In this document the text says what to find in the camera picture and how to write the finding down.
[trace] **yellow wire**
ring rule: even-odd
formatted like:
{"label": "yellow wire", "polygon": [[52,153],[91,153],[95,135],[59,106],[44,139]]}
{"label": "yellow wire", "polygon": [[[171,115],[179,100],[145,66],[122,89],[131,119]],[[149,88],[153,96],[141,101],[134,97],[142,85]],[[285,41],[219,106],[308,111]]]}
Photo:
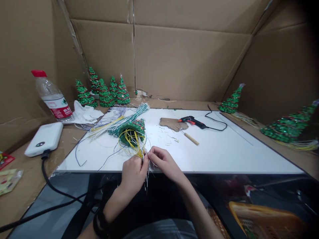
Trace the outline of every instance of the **yellow wire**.
{"label": "yellow wire", "polygon": [[[136,148],[136,147],[132,144],[132,142],[131,142],[131,139],[133,139],[133,137],[132,137],[131,134],[128,133],[129,131],[134,131],[137,148]],[[142,135],[138,135],[135,130],[130,129],[130,128],[125,129],[125,130],[119,135],[119,145],[120,145],[120,147],[121,147],[125,152],[127,152],[127,153],[129,153],[129,154],[131,154],[131,152],[125,150],[125,148],[122,147],[122,145],[120,144],[120,139],[121,139],[122,134],[124,134],[124,137],[125,137],[126,141],[129,143],[129,147],[132,148],[132,149],[135,151],[135,155],[137,155],[137,156],[143,158],[143,156],[144,156],[144,150],[145,150],[145,144],[144,144],[143,147],[141,148],[141,147],[140,147],[140,144],[139,144],[139,141],[138,141],[138,138],[142,138],[142,141],[143,141],[143,140],[145,139],[145,137],[142,136]]]}
{"label": "yellow wire", "polygon": [[297,150],[297,151],[310,151],[310,150],[315,150],[318,148],[318,145],[316,144],[311,144],[311,145],[308,145],[308,146],[297,146],[297,145],[293,145],[291,143],[284,143],[284,142],[281,142],[281,141],[278,141],[278,140],[275,140],[274,141],[278,144],[281,144],[281,145],[284,145],[284,146],[287,146],[293,150]]}
{"label": "yellow wire", "polygon": [[97,130],[99,130],[99,129],[101,129],[101,128],[104,128],[104,127],[108,127],[108,126],[110,126],[111,124],[114,124],[115,122],[117,122],[117,121],[119,121],[119,120],[121,120],[121,119],[123,119],[123,118],[124,118],[124,116],[121,116],[121,117],[119,117],[118,119],[114,120],[114,121],[111,122],[111,123],[108,123],[108,124],[106,124],[106,125],[103,125],[103,126],[100,126],[100,127],[97,127],[97,128],[92,128],[92,129],[91,129],[91,132],[97,131]]}

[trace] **green beaded tree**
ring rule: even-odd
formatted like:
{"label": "green beaded tree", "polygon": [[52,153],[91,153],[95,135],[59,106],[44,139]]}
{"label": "green beaded tree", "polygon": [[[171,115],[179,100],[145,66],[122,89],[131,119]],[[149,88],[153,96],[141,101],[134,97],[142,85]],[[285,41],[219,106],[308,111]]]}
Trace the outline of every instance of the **green beaded tree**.
{"label": "green beaded tree", "polygon": [[89,74],[90,76],[95,75],[95,71],[93,70],[92,67],[89,67]]}
{"label": "green beaded tree", "polygon": [[99,82],[100,82],[100,86],[104,86],[105,85],[103,79],[99,79]]}
{"label": "green beaded tree", "polygon": [[303,129],[308,126],[308,122],[318,104],[319,100],[316,100],[312,105],[304,106],[296,113],[284,116],[273,122],[271,125],[260,129],[260,131],[268,137],[285,143],[291,143],[292,141],[295,141]]}
{"label": "green beaded tree", "polygon": [[100,87],[100,106],[112,107],[115,100],[105,85]]}
{"label": "green beaded tree", "polygon": [[97,76],[97,74],[95,73],[92,67],[89,67],[89,74],[90,74],[90,80],[91,80],[92,94],[98,95],[99,88],[100,88],[99,77]]}
{"label": "green beaded tree", "polygon": [[128,104],[131,102],[129,93],[127,92],[126,85],[124,84],[124,80],[122,78],[122,74],[121,74],[121,81],[119,84],[119,88],[117,91],[116,101],[119,104]]}
{"label": "green beaded tree", "polygon": [[110,83],[110,93],[115,100],[117,97],[117,91],[118,91],[117,84],[115,82],[115,78],[112,76],[111,83]]}
{"label": "green beaded tree", "polygon": [[238,89],[235,90],[234,93],[229,98],[227,98],[223,103],[221,103],[218,109],[222,112],[226,112],[230,114],[236,113],[240,94],[244,86],[245,86],[244,83],[240,84]]}
{"label": "green beaded tree", "polygon": [[99,88],[100,88],[99,77],[97,75],[92,75],[90,78],[91,78],[92,94],[98,95]]}
{"label": "green beaded tree", "polygon": [[132,122],[129,122],[127,124],[124,124],[120,127],[119,129],[119,137],[120,137],[120,140],[121,142],[123,142],[124,144],[128,145],[129,143],[127,142],[127,139],[126,138],[133,138],[134,140],[131,140],[131,143],[134,145],[134,146],[137,146],[137,144],[135,143],[136,141],[136,136],[135,136],[135,133],[134,131],[128,131],[125,137],[125,130],[126,129],[133,129],[135,132],[136,132],[136,135],[137,136],[144,136],[145,135],[145,122],[144,122],[144,119],[136,119]]}
{"label": "green beaded tree", "polygon": [[81,81],[79,80],[75,80],[76,82],[76,90],[78,92],[78,102],[82,105],[82,106],[92,106],[92,107],[97,107],[97,102],[96,100],[93,98],[93,96],[90,95],[90,93],[88,92],[87,88],[82,84]]}

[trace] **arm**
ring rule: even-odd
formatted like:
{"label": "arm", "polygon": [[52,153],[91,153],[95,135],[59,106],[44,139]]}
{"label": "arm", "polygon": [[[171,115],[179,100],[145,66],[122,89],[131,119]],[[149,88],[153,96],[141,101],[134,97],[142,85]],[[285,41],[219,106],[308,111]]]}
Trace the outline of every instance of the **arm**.
{"label": "arm", "polygon": [[[126,208],[134,196],[140,191],[149,168],[149,159],[142,159],[134,155],[123,163],[122,181],[107,201],[103,214],[106,221],[110,224]],[[91,222],[88,227],[79,235],[78,239],[98,239]]]}
{"label": "arm", "polygon": [[144,158],[149,158],[169,179],[177,184],[198,238],[223,239],[224,237],[209,216],[197,192],[169,152],[153,146]]}

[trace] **white tissue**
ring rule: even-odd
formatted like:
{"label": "white tissue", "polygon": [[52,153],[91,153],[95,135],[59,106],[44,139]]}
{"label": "white tissue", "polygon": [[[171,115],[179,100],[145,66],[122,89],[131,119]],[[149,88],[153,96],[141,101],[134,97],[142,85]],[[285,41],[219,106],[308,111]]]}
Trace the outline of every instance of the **white tissue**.
{"label": "white tissue", "polygon": [[70,123],[95,123],[97,119],[104,114],[95,110],[92,106],[82,106],[78,101],[74,101],[73,121]]}

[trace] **white board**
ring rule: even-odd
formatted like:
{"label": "white board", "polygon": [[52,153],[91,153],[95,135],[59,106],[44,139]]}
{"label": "white board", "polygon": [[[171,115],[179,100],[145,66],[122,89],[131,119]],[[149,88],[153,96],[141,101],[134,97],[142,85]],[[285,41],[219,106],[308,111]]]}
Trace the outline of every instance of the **white board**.
{"label": "white board", "polygon": [[[114,114],[114,108],[105,117]],[[228,124],[224,131],[200,129],[189,125],[187,134],[199,142],[196,146],[182,132],[175,132],[168,127],[160,126],[160,118],[180,119],[194,116],[209,127],[223,129],[224,125],[205,117],[209,111],[150,109],[138,119],[145,120],[146,135],[149,139],[147,150],[151,146],[167,149],[178,166],[185,173],[210,174],[300,174],[301,169],[290,163],[284,157],[264,145],[236,124],[222,116],[220,112],[212,112],[209,116]],[[134,112],[127,109],[125,116]],[[108,134],[97,140],[84,140],[78,144],[77,163],[74,148],[61,165],[59,172],[121,172],[123,162],[130,155],[120,149],[118,139]]]}

